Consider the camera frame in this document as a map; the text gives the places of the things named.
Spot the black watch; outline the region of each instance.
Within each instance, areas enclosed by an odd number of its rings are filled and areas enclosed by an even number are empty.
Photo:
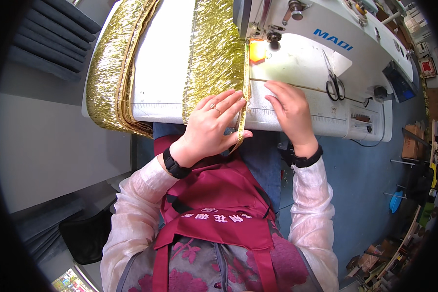
[[[319,160],[321,155],[323,155],[323,147],[319,144],[318,150],[316,150],[316,153],[310,158],[295,156],[294,145],[292,145],[290,141],[279,143],[277,150],[289,167],[292,164],[299,168],[312,166]]]
[[[170,147],[164,151],[164,164],[167,171],[170,172],[174,178],[186,178],[190,172],[192,172],[191,168],[180,167],[178,165],[177,161],[170,155]]]

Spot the scissors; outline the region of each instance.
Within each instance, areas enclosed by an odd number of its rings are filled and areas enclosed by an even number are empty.
[[[334,74],[331,69],[331,64],[329,63],[328,56],[326,55],[325,50],[323,50],[323,55],[325,57],[326,67],[328,68],[328,81],[326,81],[326,93],[332,101],[344,100],[346,97],[346,90],[344,88],[344,84],[337,78],[336,74]],[[329,92],[329,86],[331,86],[333,90],[333,95]]]

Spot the blue floor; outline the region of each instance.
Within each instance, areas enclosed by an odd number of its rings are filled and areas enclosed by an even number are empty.
[[[362,254],[370,244],[380,242],[393,224],[389,211],[390,197],[396,184],[405,184],[407,167],[391,163],[400,160],[403,135],[401,128],[415,121],[426,120],[421,93],[401,104],[393,102],[393,134],[388,143],[362,147],[353,141],[334,137],[317,137],[323,147],[329,184],[333,187],[334,221],[333,250],[339,260],[339,281],[346,276],[345,266],[355,255]],[[154,157],[153,141],[137,138],[137,168]],[[291,224],[292,173],[286,166],[281,189],[281,232],[287,237]]]

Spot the ring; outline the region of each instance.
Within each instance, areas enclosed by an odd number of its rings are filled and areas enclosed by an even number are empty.
[[[215,103],[211,103],[211,105],[210,105],[209,107],[210,107],[210,108],[214,108],[215,110],[217,110],[217,112],[219,113],[219,115],[222,114],[221,111],[220,111],[218,108],[216,108],[216,104],[215,104]]]

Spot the hand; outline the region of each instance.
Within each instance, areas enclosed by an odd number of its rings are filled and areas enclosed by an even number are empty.
[[[264,86],[277,96],[266,95],[265,99],[272,104],[282,130],[294,145],[295,155],[310,158],[318,149],[318,141],[304,92],[280,81],[267,81]]]
[[[224,131],[245,106],[242,90],[227,90],[198,102],[190,114],[185,134],[170,146],[170,155],[181,167],[192,167],[201,159],[220,154],[238,142],[238,132],[224,136]],[[245,138],[252,137],[246,130]]]

